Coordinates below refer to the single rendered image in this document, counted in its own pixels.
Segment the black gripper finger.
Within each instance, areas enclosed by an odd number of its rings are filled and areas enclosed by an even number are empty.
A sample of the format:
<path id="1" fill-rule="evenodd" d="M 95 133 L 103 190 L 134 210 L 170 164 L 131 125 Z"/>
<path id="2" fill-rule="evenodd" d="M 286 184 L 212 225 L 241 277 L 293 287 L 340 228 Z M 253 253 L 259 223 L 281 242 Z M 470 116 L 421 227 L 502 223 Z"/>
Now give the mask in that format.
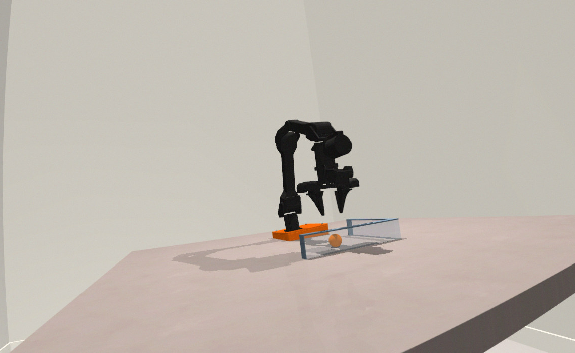
<path id="1" fill-rule="evenodd" d="M 340 213 L 343 212 L 343 207 L 345 205 L 345 198 L 347 193 L 352 190 L 351 189 L 343 189 L 343 190 L 335 190 L 335 196 L 336 196 L 336 200 L 337 200 L 337 205 L 338 205 L 338 209 L 340 211 Z"/>
<path id="2" fill-rule="evenodd" d="M 306 195 L 311 197 L 311 200 L 313 200 L 313 202 L 315 203 L 316 207 L 318 208 L 318 211 L 321 213 L 321 215 L 324 215 L 323 198 L 322 198 L 323 191 L 307 193 Z"/>

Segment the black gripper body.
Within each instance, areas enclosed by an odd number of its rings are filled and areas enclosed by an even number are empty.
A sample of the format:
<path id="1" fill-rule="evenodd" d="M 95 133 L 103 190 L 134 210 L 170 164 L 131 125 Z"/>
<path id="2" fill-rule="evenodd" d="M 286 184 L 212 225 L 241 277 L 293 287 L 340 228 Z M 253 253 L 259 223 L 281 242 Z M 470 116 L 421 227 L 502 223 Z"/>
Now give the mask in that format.
<path id="1" fill-rule="evenodd" d="M 328 166 L 329 169 L 332 169 L 334 168 L 333 165 L 338 166 L 338 163 L 335 163 L 334 160 L 327 160 L 316 163 L 316 167 L 314 168 L 314 170 L 317 171 L 318 180 L 298 183 L 297 192 L 306 193 L 308 191 L 308 193 L 312 193 L 312 192 L 319 192 L 321 191 L 320 189 L 337 188 L 337 190 L 343 190 L 360 186 L 359 180 L 357 180 L 357 178 L 350 178 L 350 182 L 342 182 L 340 184 L 336 184 L 330 181 L 328 181 L 328 183 L 323 183 L 322 181 L 323 166 Z"/>

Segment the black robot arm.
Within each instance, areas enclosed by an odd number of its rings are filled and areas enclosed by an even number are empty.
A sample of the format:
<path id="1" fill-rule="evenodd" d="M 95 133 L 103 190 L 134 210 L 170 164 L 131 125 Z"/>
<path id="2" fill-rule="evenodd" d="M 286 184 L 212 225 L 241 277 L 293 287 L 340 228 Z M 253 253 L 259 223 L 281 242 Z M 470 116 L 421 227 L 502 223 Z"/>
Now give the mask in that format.
<path id="1" fill-rule="evenodd" d="M 291 131 L 291 132 L 289 132 Z M 295 132 L 295 133 L 293 133 Z M 311 151 L 315 153 L 316 163 L 327 160 L 334 160 L 341 156 L 350 153 L 352 143 L 350 139 L 343 135 L 342 131 L 336 131 L 330 122 L 313 122 L 308 123 L 305 121 L 287 120 L 280 128 L 275 136 L 276 147 L 281 154 L 282 159 L 282 176 L 284 183 L 284 191 L 280 196 L 279 203 L 279 218 L 284 217 L 286 230 L 284 232 L 291 232 L 300 230 L 298 224 L 298 215 L 302 213 L 301 196 L 295 190 L 295 174 L 293 165 L 293 154 L 297 148 L 297 141 L 300 138 L 300 133 L 306 135 L 310 141 L 321 142 L 314 143 Z M 350 182 L 353 177 L 352 166 L 345 166 L 343 169 L 338 169 L 337 165 L 329 169 L 328 166 L 323 166 L 322 181 L 323 183 L 334 182 L 340 184 L 342 182 Z M 337 166 L 337 167 L 336 167 Z M 295 212 L 291 214 L 290 213 Z"/>

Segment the low clear glass walls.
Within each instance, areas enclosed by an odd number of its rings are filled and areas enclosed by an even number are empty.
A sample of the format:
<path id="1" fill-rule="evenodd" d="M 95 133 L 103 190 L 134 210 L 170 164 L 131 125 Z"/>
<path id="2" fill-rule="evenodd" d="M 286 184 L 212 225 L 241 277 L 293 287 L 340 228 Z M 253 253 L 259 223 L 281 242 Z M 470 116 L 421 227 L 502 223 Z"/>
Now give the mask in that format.
<path id="1" fill-rule="evenodd" d="M 347 220 L 347 225 L 376 221 L 379 220 Z M 304 236 L 307 259 L 398 239 L 401 239 L 399 220 Z"/>

